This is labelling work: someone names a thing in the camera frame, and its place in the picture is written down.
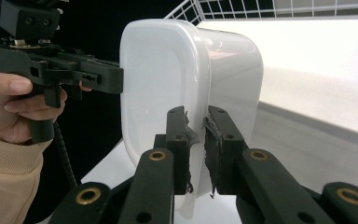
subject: white container lid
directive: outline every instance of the white container lid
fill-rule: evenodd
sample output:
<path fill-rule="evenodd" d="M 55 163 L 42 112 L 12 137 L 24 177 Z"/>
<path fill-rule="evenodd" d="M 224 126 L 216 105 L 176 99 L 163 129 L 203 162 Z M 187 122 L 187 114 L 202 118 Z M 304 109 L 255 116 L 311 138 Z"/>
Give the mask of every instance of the white container lid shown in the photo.
<path fill-rule="evenodd" d="M 183 105 L 188 126 L 202 135 L 211 66 L 198 29 L 186 21 L 146 20 L 130 23 L 120 44 L 124 69 L 121 94 L 123 139 L 132 162 L 153 148 L 155 135 L 166 132 L 167 112 Z M 190 150 L 194 192 L 175 196 L 175 209 L 191 217 L 203 161 L 203 142 Z"/>

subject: human hand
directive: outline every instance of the human hand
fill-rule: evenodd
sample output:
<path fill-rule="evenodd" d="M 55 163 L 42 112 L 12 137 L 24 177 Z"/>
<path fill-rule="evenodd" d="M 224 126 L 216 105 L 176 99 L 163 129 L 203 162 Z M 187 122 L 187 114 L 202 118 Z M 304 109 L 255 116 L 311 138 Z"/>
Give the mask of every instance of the human hand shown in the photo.
<path fill-rule="evenodd" d="M 0 73 L 0 141 L 23 144 L 31 139 L 28 119 L 55 120 L 65 107 L 67 94 L 61 90 L 61 107 L 45 104 L 43 94 L 20 99 L 33 88 L 32 82 L 13 74 Z"/>

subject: wire basket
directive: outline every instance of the wire basket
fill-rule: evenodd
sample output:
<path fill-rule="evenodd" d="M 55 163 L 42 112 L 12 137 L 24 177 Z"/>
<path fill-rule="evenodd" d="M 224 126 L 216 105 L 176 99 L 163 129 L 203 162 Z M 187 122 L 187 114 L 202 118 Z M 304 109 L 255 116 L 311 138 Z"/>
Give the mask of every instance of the wire basket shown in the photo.
<path fill-rule="evenodd" d="M 190 21 L 358 17 L 358 0 L 185 0 L 165 19 Z"/>

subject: metal wire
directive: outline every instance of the metal wire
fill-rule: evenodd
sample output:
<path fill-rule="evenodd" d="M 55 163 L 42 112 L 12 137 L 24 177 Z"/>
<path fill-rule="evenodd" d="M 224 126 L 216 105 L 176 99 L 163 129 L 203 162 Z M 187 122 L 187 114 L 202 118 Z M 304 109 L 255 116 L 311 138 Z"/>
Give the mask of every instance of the metal wire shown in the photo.
<path fill-rule="evenodd" d="M 209 20 L 358 17 L 358 0 L 185 0 L 166 19 Z"/>

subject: white bin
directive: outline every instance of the white bin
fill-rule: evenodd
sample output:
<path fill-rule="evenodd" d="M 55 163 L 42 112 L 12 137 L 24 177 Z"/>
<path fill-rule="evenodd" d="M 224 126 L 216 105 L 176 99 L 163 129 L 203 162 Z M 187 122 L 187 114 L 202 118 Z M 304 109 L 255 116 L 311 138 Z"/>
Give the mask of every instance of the white bin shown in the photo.
<path fill-rule="evenodd" d="M 174 107 L 185 107 L 188 126 L 200 136 L 190 155 L 194 192 L 175 196 L 175 209 L 191 217 L 197 196 L 211 190 L 203 165 L 207 106 L 225 109 L 249 141 L 263 74 L 260 53 L 243 35 L 198 29 L 187 21 L 145 20 L 125 28 L 120 66 L 122 132 L 135 165 L 155 135 L 166 132 L 167 112 Z"/>

